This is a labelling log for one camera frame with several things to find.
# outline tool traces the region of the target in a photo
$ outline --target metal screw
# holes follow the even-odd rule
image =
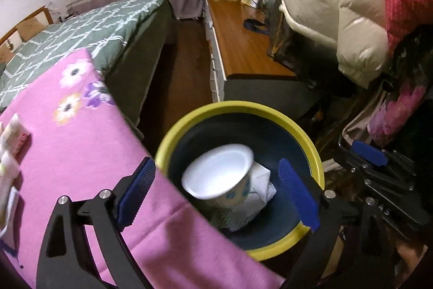
[[[326,190],[324,192],[326,198],[335,198],[335,191],[334,190]]]
[[[110,195],[111,195],[111,191],[107,190],[107,189],[105,189],[99,193],[100,198],[107,198],[107,197],[110,197]]]
[[[65,204],[68,202],[68,196],[61,196],[57,202],[59,202],[59,204]]]
[[[374,206],[376,204],[375,200],[373,197],[367,197],[365,199],[365,202],[369,205],[369,206]]]

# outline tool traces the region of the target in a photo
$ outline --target puffer jacket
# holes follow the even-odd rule
[[[336,49],[340,71],[367,87],[387,67],[384,0],[282,0],[290,27]]]

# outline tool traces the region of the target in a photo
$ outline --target yellow rim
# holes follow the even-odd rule
[[[311,176],[322,189],[325,187],[322,162],[314,144],[307,134],[290,118],[279,111],[258,103],[246,101],[225,101],[200,107],[180,119],[165,135],[156,153],[155,163],[159,170],[167,175],[170,157],[179,140],[192,127],[212,116],[226,113],[249,113],[269,119],[288,131],[299,143],[305,152],[310,164]],[[257,261],[275,257],[295,245],[308,232],[309,228],[301,222],[285,237],[277,242],[258,249],[249,250],[247,253]]]

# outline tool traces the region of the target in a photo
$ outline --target blue gripper pad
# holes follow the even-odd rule
[[[385,167],[388,164],[388,157],[385,156],[385,153],[362,141],[355,140],[350,150],[377,167]]]
[[[312,231],[317,230],[320,226],[319,203],[285,158],[278,164],[278,176],[282,181],[282,187],[295,205],[302,223],[309,226]]]
[[[117,224],[120,229],[133,223],[155,179],[155,171],[155,162],[151,158],[148,158],[126,190],[117,209]]]

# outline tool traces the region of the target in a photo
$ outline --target plaid blanket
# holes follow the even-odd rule
[[[87,48],[105,76],[121,56],[138,25],[164,0],[122,0],[48,26],[17,48],[0,78],[0,111],[60,59]]]

